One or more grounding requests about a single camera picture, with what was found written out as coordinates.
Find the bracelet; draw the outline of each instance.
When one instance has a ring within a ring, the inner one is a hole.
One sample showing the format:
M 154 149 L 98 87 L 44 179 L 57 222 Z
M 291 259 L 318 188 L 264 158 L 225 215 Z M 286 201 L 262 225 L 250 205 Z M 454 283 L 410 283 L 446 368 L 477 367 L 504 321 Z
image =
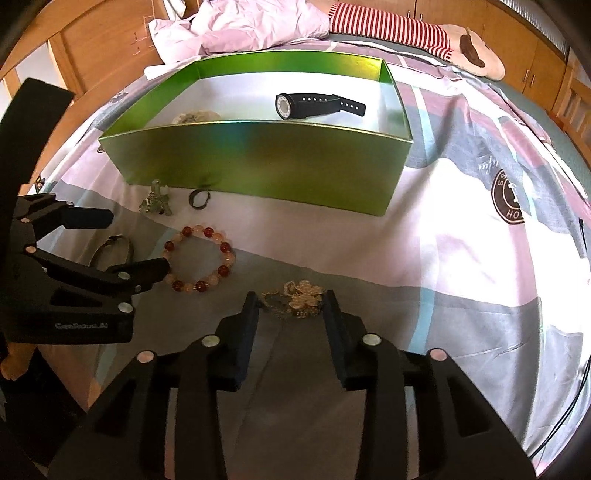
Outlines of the bracelet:
M 179 280 L 176 275 L 170 271 L 166 277 L 164 277 L 164 281 L 172 286 L 175 291 L 184 291 L 186 293 L 191 293 L 193 291 L 204 292 L 209 287 L 214 287 L 220 281 L 220 278 L 225 278 L 230 274 L 230 268 L 236 261 L 236 255 L 232 252 L 232 247 L 230 244 L 225 240 L 224 236 L 221 233 L 216 233 L 213 228 L 211 227 L 203 227 L 202 225 L 195 225 L 194 227 L 186 226 L 184 227 L 179 233 L 177 233 L 174 237 L 172 237 L 168 242 L 164 244 L 164 252 L 162 256 L 166 260 L 170 260 L 170 254 L 174 251 L 174 249 L 178 246 L 178 244 L 185 238 L 190 236 L 201 236 L 203 235 L 205 238 L 211 239 L 213 242 L 219 244 L 220 251 L 223 254 L 224 260 L 223 264 L 220 265 L 217 270 L 212 272 L 207 277 L 202 278 L 196 283 L 187 283 L 182 280 Z
M 96 249 L 94 255 L 90 259 L 90 263 L 88 264 L 91 268 L 96 268 L 96 264 L 99 261 L 99 257 L 101 256 L 102 252 L 105 248 L 110 247 L 111 245 L 115 245 L 117 240 L 125 240 L 127 241 L 127 257 L 125 258 L 125 265 L 133 262 L 134 260 L 134 245 L 131 243 L 131 240 L 127 238 L 125 235 L 111 235 L 104 244 L 102 244 L 99 248 Z

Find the wire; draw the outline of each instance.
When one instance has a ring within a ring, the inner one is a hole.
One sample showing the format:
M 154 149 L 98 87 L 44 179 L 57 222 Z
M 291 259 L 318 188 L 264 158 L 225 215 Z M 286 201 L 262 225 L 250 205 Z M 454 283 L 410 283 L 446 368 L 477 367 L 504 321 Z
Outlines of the wire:
M 548 445 L 548 442 L 552 439 L 552 437 L 554 437 L 554 435 L 556 435 L 558 430 L 560 430 L 560 427 L 564 424 L 566 419 L 573 412 L 574 406 L 576 405 L 577 400 L 579 399 L 581 392 L 583 391 L 583 387 L 589 377 L 589 370 L 590 369 L 591 369 L 591 356 L 589 357 L 589 360 L 587 360 L 587 363 L 585 364 L 585 368 L 583 370 L 583 378 L 581 378 L 581 383 L 579 385 L 579 389 L 577 390 L 577 393 L 575 394 L 573 401 L 570 403 L 570 405 L 568 406 L 566 411 L 563 413 L 563 415 L 560 417 L 560 419 L 556 422 L 556 424 L 554 425 L 554 427 L 552 428 L 552 430 L 550 431 L 550 433 L 548 434 L 546 439 L 540 444 L 540 446 L 538 448 L 536 448 L 534 453 L 532 453 L 530 455 L 530 460 L 532 460 L 538 453 L 540 453 L 540 451 L 546 445 Z

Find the open box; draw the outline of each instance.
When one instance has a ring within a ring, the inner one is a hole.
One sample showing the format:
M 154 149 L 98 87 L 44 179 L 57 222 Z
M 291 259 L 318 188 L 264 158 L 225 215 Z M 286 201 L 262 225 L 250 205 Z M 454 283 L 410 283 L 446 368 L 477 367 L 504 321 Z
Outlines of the open box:
M 279 93 L 336 94 L 367 106 L 284 121 Z M 171 125 L 211 110 L 223 120 Z M 194 62 L 130 107 L 100 143 L 130 184 L 199 188 L 383 215 L 412 144 L 381 59 L 265 51 Z

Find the bedsheet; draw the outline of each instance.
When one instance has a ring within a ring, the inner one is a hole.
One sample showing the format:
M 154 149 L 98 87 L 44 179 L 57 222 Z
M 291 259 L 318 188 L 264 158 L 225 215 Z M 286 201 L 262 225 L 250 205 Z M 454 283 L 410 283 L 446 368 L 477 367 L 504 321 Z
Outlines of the bedsheet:
M 44 356 L 88 407 L 138 351 L 184 349 L 239 311 L 247 291 L 306 279 L 334 289 L 343 311 L 399 348 L 446 349 L 532 452 L 573 398 L 591 353 L 584 238 L 586 232 L 588 243 L 591 209 L 584 189 L 539 124 L 469 74 L 370 45 L 307 40 L 279 48 L 366 54 L 388 63 L 414 144 L 386 215 L 218 192 L 196 212 L 183 189 L 171 189 L 173 216 L 139 213 L 147 188 L 126 185 L 98 143 L 114 118 L 161 79 L 135 82 L 46 185 L 78 206 L 110 208 L 112 226 L 61 229 L 40 247 L 87 263 L 119 233 L 143 260 L 160 255 L 175 231 L 199 223 L 232 241 L 237 262 L 230 278 L 202 296 L 165 284 L 136 296 L 128 344 L 43 346 Z M 183 278 L 199 278 L 215 266 L 215 249 L 191 239 L 172 266 Z M 102 266 L 121 262 L 120 253 Z M 352 478 L 363 394 L 340 388 L 321 318 L 281 321 L 263 313 L 243 388 L 218 398 L 230 478 Z M 558 454 L 590 401 L 586 388 L 534 460 L 538 471 Z M 409 404 L 412 416 L 411 398 Z M 417 471 L 414 433 L 410 478 Z

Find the logo print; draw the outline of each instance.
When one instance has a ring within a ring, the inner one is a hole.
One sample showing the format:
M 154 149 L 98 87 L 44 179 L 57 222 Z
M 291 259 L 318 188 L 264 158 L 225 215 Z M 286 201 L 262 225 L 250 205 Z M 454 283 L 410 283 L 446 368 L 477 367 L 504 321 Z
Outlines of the logo print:
M 513 188 L 513 184 L 509 181 L 505 172 L 499 170 L 492 183 L 492 203 L 495 205 L 496 212 L 504 221 L 509 225 L 518 225 L 523 223 L 524 220 Z

